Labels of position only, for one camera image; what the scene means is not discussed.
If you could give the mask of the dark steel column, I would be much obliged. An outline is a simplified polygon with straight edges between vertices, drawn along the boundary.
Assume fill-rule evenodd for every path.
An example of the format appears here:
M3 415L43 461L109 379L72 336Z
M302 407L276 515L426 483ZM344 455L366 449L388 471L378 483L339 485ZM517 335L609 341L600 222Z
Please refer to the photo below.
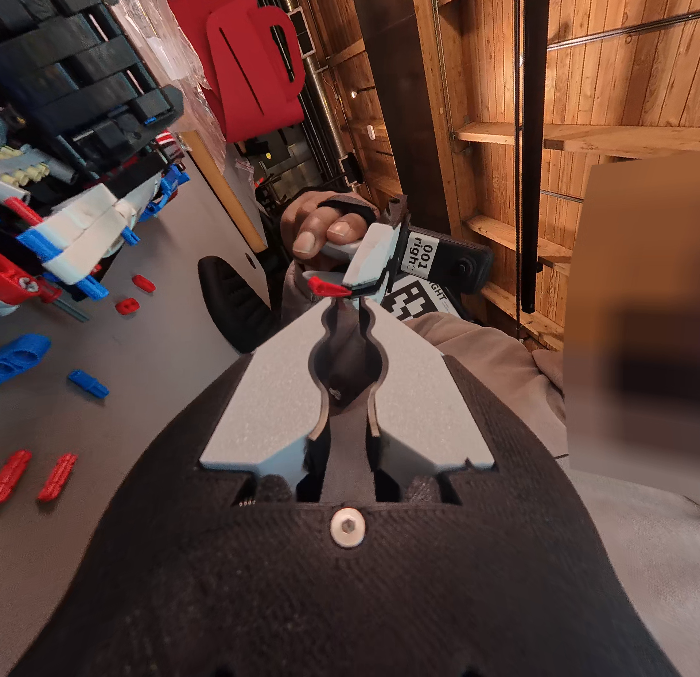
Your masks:
M354 5L412 222L449 235L414 0Z

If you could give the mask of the blue brick beam with holes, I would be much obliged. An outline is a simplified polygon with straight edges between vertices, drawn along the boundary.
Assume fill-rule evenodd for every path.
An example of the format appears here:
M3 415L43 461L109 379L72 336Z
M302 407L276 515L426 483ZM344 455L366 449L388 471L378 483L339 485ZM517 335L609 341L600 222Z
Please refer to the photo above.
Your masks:
M51 339L26 333L1 346L1 384L39 365L52 346Z

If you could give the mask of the red felt bag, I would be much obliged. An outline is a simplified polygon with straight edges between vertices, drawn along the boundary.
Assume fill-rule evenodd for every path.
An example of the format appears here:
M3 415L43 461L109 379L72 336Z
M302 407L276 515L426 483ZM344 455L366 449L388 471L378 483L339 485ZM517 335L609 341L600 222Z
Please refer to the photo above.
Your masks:
M258 0L167 0L211 87L205 98L228 143L304 121L305 69L290 17Z

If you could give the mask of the red brick beam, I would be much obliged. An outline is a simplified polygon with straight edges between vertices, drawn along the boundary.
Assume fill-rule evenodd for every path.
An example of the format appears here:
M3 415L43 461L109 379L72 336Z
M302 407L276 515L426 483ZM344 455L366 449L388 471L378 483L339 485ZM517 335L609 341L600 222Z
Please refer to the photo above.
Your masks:
M32 453L26 449L13 452L1 467L1 504L5 503L13 493L22 475L27 470Z
M57 459L57 462L49 473L45 484L36 497L37 503L51 503L59 497L74 469L77 460L78 456L72 453L63 454Z

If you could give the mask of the metal duct pipes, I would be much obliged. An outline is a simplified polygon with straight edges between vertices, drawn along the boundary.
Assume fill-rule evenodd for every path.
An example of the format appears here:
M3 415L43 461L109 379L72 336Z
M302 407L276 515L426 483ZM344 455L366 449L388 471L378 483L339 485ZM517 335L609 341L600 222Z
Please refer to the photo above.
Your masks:
M298 96L304 119L301 127L320 179L332 189L356 190L362 173L354 154L345 146L331 110L319 65L310 21L298 0L258 0L283 10L292 21L304 67L304 86Z

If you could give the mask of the black vertical pole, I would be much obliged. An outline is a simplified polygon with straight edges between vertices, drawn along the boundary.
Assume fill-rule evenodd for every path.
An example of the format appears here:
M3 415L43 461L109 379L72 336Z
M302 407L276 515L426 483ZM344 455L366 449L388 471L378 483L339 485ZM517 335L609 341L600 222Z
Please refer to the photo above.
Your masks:
M549 0L512 0L516 304L536 303Z

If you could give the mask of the red angled brick piece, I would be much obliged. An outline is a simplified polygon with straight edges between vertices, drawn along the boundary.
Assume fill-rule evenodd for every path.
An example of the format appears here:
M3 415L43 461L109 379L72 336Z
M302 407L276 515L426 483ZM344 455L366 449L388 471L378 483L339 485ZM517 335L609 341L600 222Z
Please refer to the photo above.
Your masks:
M304 271L302 278L316 297L350 297L351 288L343 284L345 275L337 271Z

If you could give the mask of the person's grey clothing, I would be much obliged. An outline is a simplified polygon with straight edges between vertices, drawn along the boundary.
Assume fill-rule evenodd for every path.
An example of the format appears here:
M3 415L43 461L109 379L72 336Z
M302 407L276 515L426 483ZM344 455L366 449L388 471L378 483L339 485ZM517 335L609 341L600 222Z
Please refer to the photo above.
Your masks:
M575 471L568 455L555 459L648 630L682 676L698 676L699 505L668 491Z

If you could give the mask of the person's right hand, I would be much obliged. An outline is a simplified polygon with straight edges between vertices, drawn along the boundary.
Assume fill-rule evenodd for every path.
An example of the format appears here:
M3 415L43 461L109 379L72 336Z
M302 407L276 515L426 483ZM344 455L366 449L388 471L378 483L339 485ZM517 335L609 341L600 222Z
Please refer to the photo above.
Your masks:
M354 192L307 191L285 208L281 237L302 267L329 271L341 264L321 253L325 244L352 244L368 229L367 218L380 217L380 210Z

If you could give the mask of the clear plastic bags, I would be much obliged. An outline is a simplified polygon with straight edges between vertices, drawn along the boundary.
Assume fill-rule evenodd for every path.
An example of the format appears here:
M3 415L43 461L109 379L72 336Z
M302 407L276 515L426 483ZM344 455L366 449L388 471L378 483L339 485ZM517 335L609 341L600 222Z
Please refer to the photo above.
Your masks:
M223 172L227 143L205 99L210 86L167 0L118 0L111 11L158 86L173 85L182 92L183 114L173 130L178 134L196 132Z

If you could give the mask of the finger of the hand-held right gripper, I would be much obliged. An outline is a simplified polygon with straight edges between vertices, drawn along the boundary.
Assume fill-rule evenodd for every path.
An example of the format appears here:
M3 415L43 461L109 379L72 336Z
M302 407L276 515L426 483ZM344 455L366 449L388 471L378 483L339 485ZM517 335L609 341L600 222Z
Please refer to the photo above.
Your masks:
M368 227L343 277L351 295L386 295L392 283L392 261L398 227L374 223Z
M396 276L400 271L400 266L406 250L409 226L401 225L395 232L396 237L393 238L390 257L386 266L386 275L380 289L377 291L377 300L383 301L386 294L390 293L396 282Z

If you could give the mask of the wooden wall shelf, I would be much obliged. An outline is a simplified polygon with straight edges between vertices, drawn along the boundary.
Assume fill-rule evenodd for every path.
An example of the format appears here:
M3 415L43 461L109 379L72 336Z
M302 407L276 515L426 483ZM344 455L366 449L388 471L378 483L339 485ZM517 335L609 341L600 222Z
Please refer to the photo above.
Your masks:
M698 152L699 128L545 124L542 146L561 152L644 159Z
M487 216L474 216L466 220L466 226L496 244L516 250L516 232L511 225ZM573 250L544 238L538 239L538 262L553 271L570 276L572 256Z

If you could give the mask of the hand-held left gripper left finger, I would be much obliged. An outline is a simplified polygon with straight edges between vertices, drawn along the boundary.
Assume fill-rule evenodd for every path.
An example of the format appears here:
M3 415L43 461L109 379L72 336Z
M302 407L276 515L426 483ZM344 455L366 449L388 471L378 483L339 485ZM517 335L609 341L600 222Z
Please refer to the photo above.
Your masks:
M328 420L328 392L313 363L328 337L329 308L315 305L255 351L199 458L203 468L305 477L307 443Z

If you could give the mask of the black chair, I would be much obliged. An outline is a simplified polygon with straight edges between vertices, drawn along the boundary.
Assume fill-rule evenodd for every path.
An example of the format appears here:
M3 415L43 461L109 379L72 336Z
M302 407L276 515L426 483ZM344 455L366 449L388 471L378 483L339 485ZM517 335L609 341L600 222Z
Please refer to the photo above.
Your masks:
M253 352L281 330L281 304L286 268L279 259L262 263L269 305L222 258L207 256L197 271L205 306L212 321L240 354Z

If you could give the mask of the brick-built toy race car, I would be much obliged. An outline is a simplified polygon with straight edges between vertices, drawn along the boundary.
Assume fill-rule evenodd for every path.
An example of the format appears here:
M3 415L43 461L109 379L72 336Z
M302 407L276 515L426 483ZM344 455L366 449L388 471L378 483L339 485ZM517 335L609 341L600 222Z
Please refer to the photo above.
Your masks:
M188 181L124 0L1 0L1 316L100 300L115 256Z

